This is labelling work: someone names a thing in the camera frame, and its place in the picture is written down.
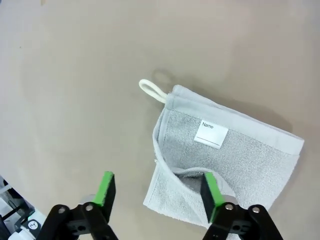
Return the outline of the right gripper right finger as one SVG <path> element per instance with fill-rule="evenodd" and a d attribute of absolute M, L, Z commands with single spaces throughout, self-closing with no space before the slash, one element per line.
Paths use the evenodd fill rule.
<path fill-rule="evenodd" d="M 278 228 L 264 206 L 240 205 L 225 201 L 214 175 L 206 172 L 201 177 L 200 195 L 210 224 L 205 240 L 225 240 L 229 234 L 241 240 L 281 240 Z"/>

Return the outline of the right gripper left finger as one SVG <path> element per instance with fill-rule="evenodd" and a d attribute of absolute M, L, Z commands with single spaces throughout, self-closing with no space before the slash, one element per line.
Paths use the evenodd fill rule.
<path fill-rule="evenodd" d="M 49 212 L 39 233 L 41 240 L 77 240 L 90 234 L 94 240 L 116 240 L 109 226 L 116 195 L 115 175 L 106 171 L 92 201 L 70 209 L 55 205 Z"/>

